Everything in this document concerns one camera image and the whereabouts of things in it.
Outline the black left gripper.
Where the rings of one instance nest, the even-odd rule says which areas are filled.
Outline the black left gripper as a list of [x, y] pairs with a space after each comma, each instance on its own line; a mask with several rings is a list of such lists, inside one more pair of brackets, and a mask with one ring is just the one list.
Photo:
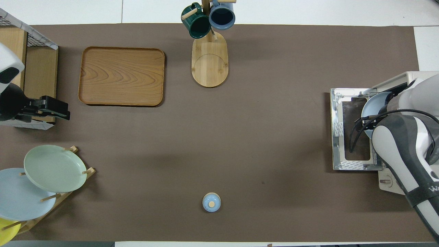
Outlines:
[[68, 103], [50, 96], [41, 96], [38, 99], [27, 97], [24, 106], [18, 111], [15, 119], [22, 122], [43, 122], [41, 117], [36, 116], [52, 116], [70, 120], [68, 106]]

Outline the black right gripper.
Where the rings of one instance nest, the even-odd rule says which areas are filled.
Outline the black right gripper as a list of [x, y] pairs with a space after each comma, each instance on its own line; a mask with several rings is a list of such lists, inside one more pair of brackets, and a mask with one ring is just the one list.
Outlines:
[[398, 86], [394, 86], [387, 90], [387, 92], [390, 92], [390, 94], [387, 96], [387, 101], [390, 102], [394, 97], [396, 97], [398, 94], [400, 94], [405, 89], [408, 89], [412, 83], [402, 83]]

